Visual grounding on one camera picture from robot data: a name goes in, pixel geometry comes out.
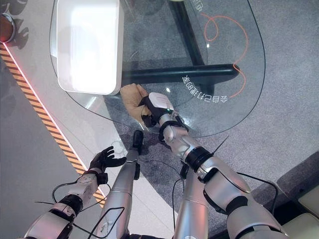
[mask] robotic hand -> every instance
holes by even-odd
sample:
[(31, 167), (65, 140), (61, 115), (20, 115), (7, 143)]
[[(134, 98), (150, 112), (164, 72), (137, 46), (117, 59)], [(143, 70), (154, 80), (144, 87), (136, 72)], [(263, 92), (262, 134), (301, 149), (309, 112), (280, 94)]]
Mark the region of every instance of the robotic hand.
[(271, 213), (253, 199), (243, 178), (188, 135), (187, 127), (167, 96), (150, 93), (143, 97), (141, 105), (152, 113), (142, 116), (145, 125), (152, 127), (159, 123), (159, 139), (164, 140), (205, 183), (203, 193), (208, 203), (228, 215), (227, 229), (231, 239), (288, 238)]
[(87, 171), (73, 184), (68, 194), (52, 208), (34, 221), (26, 232), (25, 239), (67, 239), (73, 229), (73, 222), (82, 208), (101, 184), (108, 182), (107, 167), (121, 166), (126, 157), (114, 158), (113, 147), (98, 153)]

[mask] white box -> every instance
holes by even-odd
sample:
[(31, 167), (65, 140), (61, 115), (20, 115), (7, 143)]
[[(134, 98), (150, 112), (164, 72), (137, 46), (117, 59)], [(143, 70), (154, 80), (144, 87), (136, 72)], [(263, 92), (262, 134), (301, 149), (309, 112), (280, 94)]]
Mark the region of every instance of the white box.
[(59, 0), (60, 87), (71, 92), (117, 94), (122, 81), (123, 30), (119, 0)]

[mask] glass table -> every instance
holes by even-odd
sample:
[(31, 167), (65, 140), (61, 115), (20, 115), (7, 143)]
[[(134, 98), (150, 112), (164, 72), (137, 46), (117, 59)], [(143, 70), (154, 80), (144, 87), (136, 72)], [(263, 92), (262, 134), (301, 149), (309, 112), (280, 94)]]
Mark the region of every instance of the glass table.
[[(55, 71), (56, 2), (50, 30)], [(136, 83), (167, 95), (194, 137), (230, 129), (252, 111), (263, 87), (265, 53), (246, 0), (120, 2), (125, 11), (122, 86)], [(128, 115), (120, 94), (68, 95), (101, 117), (144, 129)]]

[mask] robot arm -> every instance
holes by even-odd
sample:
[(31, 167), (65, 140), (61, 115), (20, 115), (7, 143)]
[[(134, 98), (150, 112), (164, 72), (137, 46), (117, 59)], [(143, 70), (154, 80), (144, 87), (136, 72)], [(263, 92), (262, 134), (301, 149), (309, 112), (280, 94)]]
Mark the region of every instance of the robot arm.
[(101, 184), (108, 182), (104, 173), (107, 167), (117, 167), (126, 158), (114, 158), (113, 147), (98, 153), (90, 163), (88, 171), (71, 186), (68, 194), (56, 202), (52, 208), (36, 219), (26, 232), (26, 239), (67, 239), (73, 229), (73, 221)]
[(288, 238), (276, 219), (253, 199), (243, 178), (188, 135), (187, 127), (165, 95), (150, 93), (141, 104), (152, 112), (151, 116), (143, 118), (145, 124), (160, 124), (159, 138), (205, 183), (203, 193), (208, 203), (228, 215), (227, 229), (231, 239)]

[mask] black cable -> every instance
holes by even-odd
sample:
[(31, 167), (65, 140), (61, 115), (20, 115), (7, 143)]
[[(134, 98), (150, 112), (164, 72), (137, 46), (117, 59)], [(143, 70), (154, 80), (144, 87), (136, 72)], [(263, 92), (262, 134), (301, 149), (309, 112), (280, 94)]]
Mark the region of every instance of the black cable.
[(180, 178), (180, 179), (177, 179), (177, 180), (175, 181), (174, 186), (173, 186), (173, 191), (172, 191), (172, 194), (171, 194), (171, 200), (172, 200), (172, 205), (173, 205), (174, 231), (175, 231), (174, 189), (175, 189), (176, 183), (177, 183), (179, 180), (182, 180), (182, 181), (183, 181), (183, 190), (184, 190), (184, 180), (183, 180), (182, 178)]
[(39, 201), (36, 201), (35, 203), (44, 203), (44, 204), (54, 205), (54, 203), (48, 203), (48, 202), (39, 202)]
[(96, 202), (95, 204), (92, 204), (92, 205), (90, 205), (90, 206), (88, 206), (88, 207), (82, 209), (80, 212), (82, 212), (82, 211), (84, 211), (84, 210), (87, 210), (87, 209), (89, 209), (89, 208), (91, 208), (91, 207), (97, 205), (98, 203), (100, 203), (100, 202), (102, 202), (103, 200), (105, 200), (105, 199), (107, 198), (107, 196), (108, 196), (108, 195), (106, 195), (105, 198), (101, 199), (100, 201)]
[(56, 187), (53, 189), (53, 191), (52, 191), (52, 199), (53, 199), (53, 201), (54, 201), (55, 203), (57, 203), (57, 201), (56, 201), (56, 199), (55, 199), (55, 191), (56, 191), (57, 189), (59, 189), (60, 187), (63, 187), (63, 186), (76, 184), (79, 178), (80, 178), (80, 177), (78, 177), (78, 178), (77, 178), (74, 182), (72, 182), (72, 183), (63, 183), (63, 184), (60, 184), (60, 185), (56, 186)]
[(266, 180), (263, 180), (263, 179), (260, 179), (260, 178), (256, 178), (254, 176), (251, 176), (251, 175), (248, 175), (248, 174), (245, 174), (245, 173), (240, 173), (240, 172), (237, 172), (237, 173), (240, 174), (240, 175), (243, 175), (243, 176), (246, 176), (246, 177), (249, 177), (249, 178), (264, 182), (264, 183), (267, 183), (267, 184), (269, 184), (269, 185), (271, 185), (271, 186), (273, 186), (275, 188), (276, 193), (275, 193), (275, 196), (274, 196), (273, 204), (271, 206), (271, 214), (274, 215), (275, 207), (276, 207), (276, 201), (277, 201), (278, 192), (279, 192), (277, 185), (274, 184), (273, 182), (269, 182), (269, 181), (266, 181)]
[[(120, 214), (118, 215), (118, 217), (117, 217), (116, 220), (114, 221), (113, 226), (111, 227), (110, 231), (106, 234), (106, 236), (105, 236), (105, 237), (98, 237), (98, 236), (94, 235), (93, 232), (94, 232), (94, 230), (96, 229), (96, 227), (99, 225), (99, 223), (101, 222), (101, 220), (107, 215), (107, 213), (108, 213), (109, 211), (111, 211), (111, 210), (116, 210), (116, 209), (122, 209), (122, 211), (120, 212)], [(96, 238), (99, 238), (99, 239), (107, 238), (108, 235), (111, 233), (113, 227), (115, 226), (117, 220), (120, 218), (120, 216), (121, 216), (122, 213), (124, 212), (124, 209), (125, 209), (124, 207), (109, 208), (109, 209), (103, 214), (103, 216), (98, 220), (98, 222), (95, 224), (95, 226), (93, 227), (93, 229), (92, 229), (92, 231), (91, 231), (91, 233), (90, 233), (88, 239), (90, 239), (91, 236), (93, 236), (93, 235), (94, 235)]]
[(222, 142), (221, 144), (214, 150), (214, 152), (212, 152), (212, 154), (215, 154), (216, 151), (223, 145), (223, 143), (228, 139), (229, 136), (227, 136)]
[(173, 169), (178, 175), (179, 175), (179, 172), (176, 168), (174, 168), (173, 166), (170, 166), (169, 164), (163, 162), (163, 161), (160, 161), (160, 160), (156, 160), (156, 159), (152, 159), (152, 160), (148, 160), (148, 161), (145, 161), (145, 160), (140, 160), (139, 161), (142, 161), (142, 162), (145, 162), (145, 163), (150, 163), (150, 162), (159, 162), (159, 163), (162, 163), (164, 165), (166, 165), (167, 167), (170, 167), (171, 169)]

